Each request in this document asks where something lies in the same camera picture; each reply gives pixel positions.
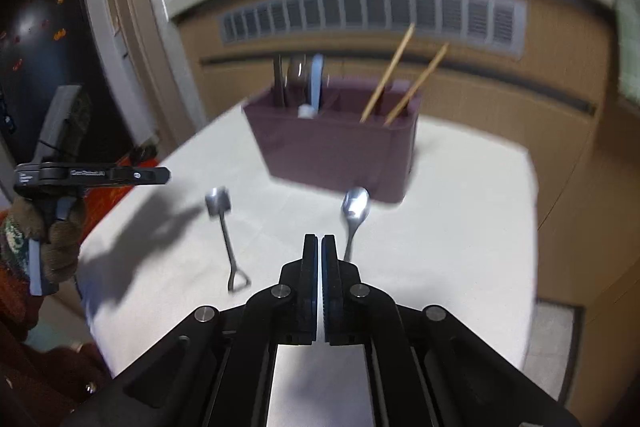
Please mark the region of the left gloved hand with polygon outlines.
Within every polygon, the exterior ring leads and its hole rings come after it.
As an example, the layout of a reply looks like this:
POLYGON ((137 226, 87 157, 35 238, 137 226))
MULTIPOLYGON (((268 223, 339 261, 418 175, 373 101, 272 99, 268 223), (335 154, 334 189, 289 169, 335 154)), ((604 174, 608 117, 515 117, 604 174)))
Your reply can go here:
POLYGON ((86 207, 76 200, 70 214, 53 225, 45 225, 43 217, 31 202, 16 196, 1 220, 1 259, 19 279, 27 281, 28 247, 32 239, 40 244, 42 273, 51 283, 69 280, 76 272, 80 242, 86 220, 86 207))

